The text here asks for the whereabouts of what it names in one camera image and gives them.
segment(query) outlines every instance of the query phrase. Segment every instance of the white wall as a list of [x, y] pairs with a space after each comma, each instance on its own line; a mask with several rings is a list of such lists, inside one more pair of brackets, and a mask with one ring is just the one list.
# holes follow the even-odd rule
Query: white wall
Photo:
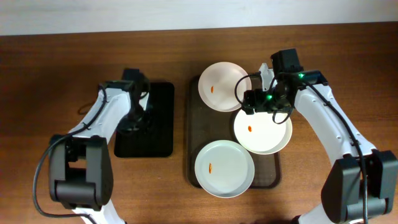
[[0, 0], [0, 35], [398, 21], [398, 0]]

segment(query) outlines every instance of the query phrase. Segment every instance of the wooden table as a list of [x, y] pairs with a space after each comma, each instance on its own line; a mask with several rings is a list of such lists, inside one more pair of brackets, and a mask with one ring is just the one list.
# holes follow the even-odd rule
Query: wooden table
[[[188, 82], [215, 62], [254, 72], [271, 64], [271, 54], [295, 47], [306, 69], [323, 72], [362, 134], [398, 156], [397, 37], [398, 23], [0, 37], [0, 222], [82, 223], [35, 211], [34, 169], [50, 136], [82, 119], [77, 110], [96, 98], [97, 83], [135, 67], [175, 85], [174, 152], [166, 159], [120, 159], [110, 142], [119, 215], [128, 223], [285, 223], [320, 203], [331, 168], [310, 125], [292, 115], [294, 132], [280, 153], [283, 178], [275, 189], [213, 197], [185, 178]], [[69, 212], [50, 200], [47, 172], [46, 162], [38, 183], [42, 208]], [[371, 223], [396, 223], [397, 203]]]

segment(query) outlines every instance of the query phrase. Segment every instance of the plate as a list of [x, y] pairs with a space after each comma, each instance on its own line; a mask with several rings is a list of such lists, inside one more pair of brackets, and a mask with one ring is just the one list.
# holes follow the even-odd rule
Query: plate
[[209, 194], [221, 198], [236, 197], [250, 187], [254, 163], [247, 150], [238, 143], [214, 141], [199, 152], [195, 175]]
[[[248, 75], [239, 65], [230, 62], [218, 62], [210, 65], [199, 78], [200, 98], [213, 110], [230, 112], [241, 105], [235, 98], [235, 86], [239, 79]], [[243, 100], [243, 93], [251, 90], [250, 78], [245, 78], [238, 85], [238, 98]]]
[[[282, 121], [286, 114], [277, 114], [275, 120]], [[234, 120], [234, 133], [238, 142], [256, 154], [273, 154], [283, 149], [292, 137], [290, 118], [282, 124], [272, 121], [272, 114], [247, 115], [239, 111]]]

